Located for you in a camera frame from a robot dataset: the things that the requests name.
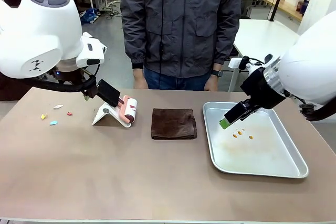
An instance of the jacket zipper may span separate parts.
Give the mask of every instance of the jacket zipper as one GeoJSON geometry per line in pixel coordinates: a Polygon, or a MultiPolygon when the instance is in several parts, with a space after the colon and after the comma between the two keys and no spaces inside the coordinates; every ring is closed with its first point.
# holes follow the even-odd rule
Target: jacket zipper
{"type": "Polygon", "coordinates": [[[184,42],[184,21],[185,21],[185,1],[183,5],[183,19],[182,19],[182,43],[181,43],[181,56],[180,56],[180,77],[182,76],[182,63],[183,63],[183,42],[184,42]]]}

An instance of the logo on robot arm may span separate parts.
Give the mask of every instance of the logo on robot arm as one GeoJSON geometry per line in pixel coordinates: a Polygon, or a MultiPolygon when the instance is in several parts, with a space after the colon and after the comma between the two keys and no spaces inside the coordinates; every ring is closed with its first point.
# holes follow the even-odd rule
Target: logo on robot arm
{"type": "Polygon", "coordinates": [[[33,69],[30,69],[29,72],[34,71],[34,70],[41,71],[38,65],[40,65],[42,62],[43,61],[39,61],[39,60],[32,61],[32,64],[34,63],[35,67],[33,69]]]}

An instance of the jacket pocket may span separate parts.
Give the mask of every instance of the jacket pocket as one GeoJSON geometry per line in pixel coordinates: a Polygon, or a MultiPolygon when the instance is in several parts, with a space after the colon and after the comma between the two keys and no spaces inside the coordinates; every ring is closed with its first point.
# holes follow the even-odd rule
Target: jacket pocket
{"type": "MultiPolygon", "coordinates": [[[[162,43],[163,43],[163,56],[162,60],[170,60],[171,58],[171,33],[173,22],[164,20],[162,29],[162,43]]],[[[160,59],[159,48],[161,39],[161,19],[148,17],[146,19],[147,29],[147,61],[158,61],[160,59]]]]}
{"type": "Polygon", "coordinates": [[[216,46],[217,18],[197,18],[195,36],[195,58],[199,64],[208,67],[212,64],[216,46]]]}

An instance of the white tray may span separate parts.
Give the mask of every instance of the white tray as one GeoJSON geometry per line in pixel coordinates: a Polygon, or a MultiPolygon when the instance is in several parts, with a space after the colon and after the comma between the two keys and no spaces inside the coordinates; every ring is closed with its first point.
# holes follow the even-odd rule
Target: white tray
{"type": "Polygon", "coordinates": [[[208,102],[203,106],[211,159],[220,171],[286,178],[308,176],[305,161],[274,110],[261,109],[223,130],[219,121],[234,105],[208,102]]]}

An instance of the wristwatch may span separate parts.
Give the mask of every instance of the wristwatch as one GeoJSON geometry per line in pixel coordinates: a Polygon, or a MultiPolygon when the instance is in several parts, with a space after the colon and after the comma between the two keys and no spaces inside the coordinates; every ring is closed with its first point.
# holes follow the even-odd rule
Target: wristwatch
{"type": "Polygon", "coordinates": [[[223,71],[222,70],[220,70],[220,71],[211,70],[211,74],[213,74],[214,76],[217,76],[217,77],[222,77],[223,76],[223,71]]]}

